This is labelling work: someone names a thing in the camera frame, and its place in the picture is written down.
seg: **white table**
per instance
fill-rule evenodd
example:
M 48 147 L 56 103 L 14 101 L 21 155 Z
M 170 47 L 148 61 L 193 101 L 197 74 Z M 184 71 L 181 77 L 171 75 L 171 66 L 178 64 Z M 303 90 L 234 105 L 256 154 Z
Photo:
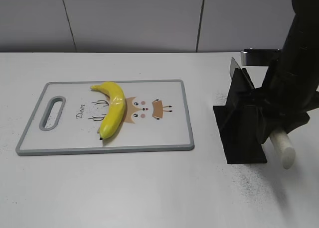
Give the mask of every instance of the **white table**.
M 231 57 L 204 54 L 0 54 L 1 228 L 286 228 L 319 226 L 319 110 L 290 133 L 297 158 L 227 165 L 213 105 Z M 265 68 L 249 69 L 256 86 Z M 15 146 L 47 82 L 182 79 L 195 149 L 18 157 Z

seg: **white rod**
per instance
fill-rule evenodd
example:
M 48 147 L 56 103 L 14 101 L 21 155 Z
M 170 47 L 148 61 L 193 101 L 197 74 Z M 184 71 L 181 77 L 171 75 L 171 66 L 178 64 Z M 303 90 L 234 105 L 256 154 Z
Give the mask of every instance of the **white rod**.
M 272 131 L 269 138 L 281 160 L 283 168 L 291 168 L 295 162 L 296 152 L 286 132 L 282 128 L 278 128 Z

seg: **white cutting board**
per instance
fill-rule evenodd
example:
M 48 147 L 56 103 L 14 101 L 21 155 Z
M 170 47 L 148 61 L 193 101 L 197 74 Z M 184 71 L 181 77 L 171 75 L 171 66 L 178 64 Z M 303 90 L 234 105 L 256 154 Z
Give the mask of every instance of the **white cutting board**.
M 194 148 L 181 80 L 117 81 L 127 100 L 118 132 L 104 141 L 97 133 L 108 112 L 107 97 L 90 90 L 101 82 L 48 83 L 17 145 L 18 155 L 171 151 Z M 52 98 L 65 98 L 56 127 L 41 128 Z

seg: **banana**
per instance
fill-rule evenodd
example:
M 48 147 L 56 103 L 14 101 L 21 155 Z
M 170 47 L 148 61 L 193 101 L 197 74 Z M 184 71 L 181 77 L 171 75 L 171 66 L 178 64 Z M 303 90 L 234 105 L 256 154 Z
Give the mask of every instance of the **banana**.
M 126 108 L 125 96 L 121 87 L 114 82 L 92 85 L 91 89 L 110 97 L 109 112 L 102 120 L 98 133 L 100 140 L 111 137 L 118 129 Z

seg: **banana tip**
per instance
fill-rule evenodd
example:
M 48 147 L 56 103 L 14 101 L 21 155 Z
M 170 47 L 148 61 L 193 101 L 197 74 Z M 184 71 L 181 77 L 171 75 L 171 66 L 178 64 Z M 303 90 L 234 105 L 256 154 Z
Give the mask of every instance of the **banana tip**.
M 92 90 L 96 90 L 96 89 L 98 88 L 98 85 L 92 85 L 90 88 L 91 88 Z

